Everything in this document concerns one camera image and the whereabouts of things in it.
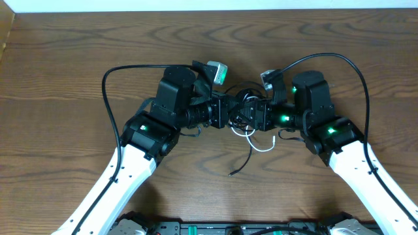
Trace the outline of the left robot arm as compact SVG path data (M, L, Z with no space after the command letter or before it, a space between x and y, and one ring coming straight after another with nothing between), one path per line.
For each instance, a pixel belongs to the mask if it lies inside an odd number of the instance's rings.
M117 141L115 152L91 191L56 234L107 234L134 192L178 143L182 128L216 122L214 85L227 66L209 61L162 65L154 97L146 99L119 132L110 105L106 111Z

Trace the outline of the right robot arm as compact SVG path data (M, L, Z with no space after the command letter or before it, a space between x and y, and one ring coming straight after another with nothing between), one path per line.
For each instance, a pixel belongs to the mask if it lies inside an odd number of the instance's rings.
M292 79L292 104L280 70L262 73L261 80L273 96L256 112L256 129L300 131L306 147L350 186L384 234L417 233L417 206L378 161L366 133L335 114L321 72L302 72Z

